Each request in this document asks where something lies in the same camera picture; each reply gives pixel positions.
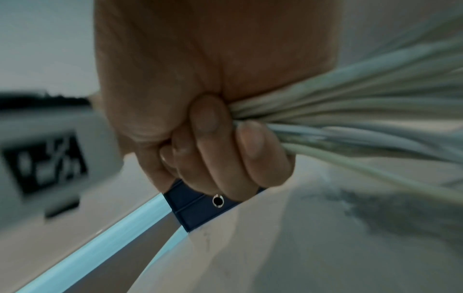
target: cable bundle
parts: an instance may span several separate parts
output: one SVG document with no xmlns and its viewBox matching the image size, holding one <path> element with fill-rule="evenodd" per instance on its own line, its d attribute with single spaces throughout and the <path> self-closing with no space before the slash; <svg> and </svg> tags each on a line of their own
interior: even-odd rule
<svg viewBox="0 0 463 293">
<path fill-rule="evenodd" d="M 463 205 L 463 193 L 370 167 L 353 157 L 463 165 L 463 136 L 396 126 L 463 122 L 463 6 L 404 32 L 367 59 L 230 105 L 236 123 L 265 122 L 289 153 L 311 156 Z"/>
</svg>

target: hand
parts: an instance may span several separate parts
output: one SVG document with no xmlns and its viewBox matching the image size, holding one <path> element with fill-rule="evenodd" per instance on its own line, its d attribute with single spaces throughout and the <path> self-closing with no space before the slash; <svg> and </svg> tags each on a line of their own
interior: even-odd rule
<svg viewBox="0 0 463 293">
<path fill-rule="evenodd" d="M 96 0 L 104 108 L 153 184 L 246 200 L 292 173 L 275 135 L 226 104 L 331 69 L 340 0 Z"/>
</svg>

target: white device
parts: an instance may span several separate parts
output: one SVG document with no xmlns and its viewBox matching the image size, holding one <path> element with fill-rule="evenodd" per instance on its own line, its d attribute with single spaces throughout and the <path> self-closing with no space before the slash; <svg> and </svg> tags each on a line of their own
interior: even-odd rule
<svg viewBox="0 0 463 293">
<path fill-rule="evenodd" d="M 122 165 L 114 133 L 86 99 L 0 93 L 0 230 L 78 206 Z"/>
</svg>

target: blue edge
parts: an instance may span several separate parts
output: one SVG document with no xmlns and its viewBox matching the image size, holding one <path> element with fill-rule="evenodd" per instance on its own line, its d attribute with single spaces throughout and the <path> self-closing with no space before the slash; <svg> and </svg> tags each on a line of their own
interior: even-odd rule
<svg viewBox="0 0 463 293">
<path fill-rule="evenodd" d="M 171 208 L 163 195 L 158 194 L 16 292 L 64 292 L 170 212 Z M 187 232 L 180 227 L 147 267 L 171 250 L 186 235 Z"/>
</svg>

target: screw hole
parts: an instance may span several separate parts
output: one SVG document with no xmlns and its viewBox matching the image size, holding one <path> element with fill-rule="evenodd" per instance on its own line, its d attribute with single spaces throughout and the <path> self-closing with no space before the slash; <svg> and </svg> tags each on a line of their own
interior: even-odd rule
<svg viewBox="0 0 463 293">
<path fill-rule="evenodd" d="M 223 197 L 221 195 L 215 195 L 213 198 L 212 198 L 212 204 L 214 205 L 214 207 L 216 208 L 221 208 L 223 207 L 223 204 L 225 203 L 225 201 L 223 200 Z"/>
</svg>

